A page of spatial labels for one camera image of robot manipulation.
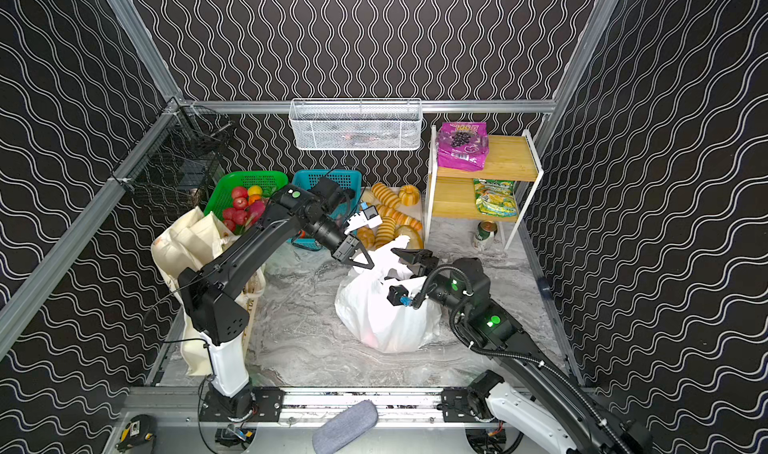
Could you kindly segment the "white plastic bag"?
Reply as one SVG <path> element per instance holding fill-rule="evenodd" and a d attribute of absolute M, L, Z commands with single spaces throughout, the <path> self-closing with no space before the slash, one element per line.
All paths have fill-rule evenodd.
<path fill-rule="evenodd" d="M 393 305 L 391 287 L 402 287 L 412 297 L 426 278 L 416 275 L 393 252 L 408 240 L 397 237 L 371 254 L 370 270 L 353 267 L 341 281 L 335 310 L 341 322 L 364 345 L 381 353 L 407 353 L 436 340 L 440 333 L 441 307 L 423 303 L 420 308 Z"/>

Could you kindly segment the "cream canvas tote bag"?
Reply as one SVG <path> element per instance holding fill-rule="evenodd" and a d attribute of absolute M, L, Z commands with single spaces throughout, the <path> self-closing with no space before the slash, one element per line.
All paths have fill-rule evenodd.
<path fill-rule="evenodd" d="M 153 241 L 151 253 L 166 285 L 174 297 L 180 299 L 178 289 L 182 270 L 202 268 L 238 239 L 239 236 L 225 227 L 214 214 L 205 215 L 201 209 L 194 208 L 178 218 Z M 258 269 L 236 298 L 237 304 L 244 308 L 249 316 L 242 338 L 243 351 L 248 349 L 257 303 L 265 288 L 263 270 Z M 180 346 L 180 355 L 187 365 L 186 373 L 193 377 L 209 375 L 212 373 L 211 365 L 202 343 L 190 340 L 197 338 L 199 332 L 194 329 L 189 315 L 185 314 L 183 320 L 183 337 L 188 341 Z"/>

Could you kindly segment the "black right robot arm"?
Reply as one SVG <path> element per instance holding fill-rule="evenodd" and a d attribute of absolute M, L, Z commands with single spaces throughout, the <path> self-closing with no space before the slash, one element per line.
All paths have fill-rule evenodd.
<path fill-rule="evenodd" d="M 470 351 L 497 361 L 529 391 L 519 393 L 490 370 L 473 380 L 463 399 L 445 407 L 478 421 L 501 421 L 548 453 L 649 453 L 652 435 L 621 419 L 574 383 L 533 341 L 522 324 L 491 297 L 491 280 L 477 258 L 441 262 L 426 249 L 394 249 L 425 279 L 408 296 L 390 289 L 395 305 L 418 309 L 430 300 L 448 311 L 454 336 Z"/>

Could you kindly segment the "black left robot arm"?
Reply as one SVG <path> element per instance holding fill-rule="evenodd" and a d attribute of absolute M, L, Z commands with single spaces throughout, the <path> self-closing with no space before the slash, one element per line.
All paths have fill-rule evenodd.
<path fill-rule="evenodd" d="M 236 298 L 287 240 L 305 233 L 344 265 L 374 267 L 362 242 L 331 217 L 343 204 L 354 208 L 357 196 L 327 177 L 310 190 L 288 184 L 271 195 L 256 225 L 221 255 L 197 271 L 186 268 L 179 274 L 185 313 L 207 345 L 212 386 L 223 397 L 234 398 L 250 385 L 242 352 L 248 313 Z"/>

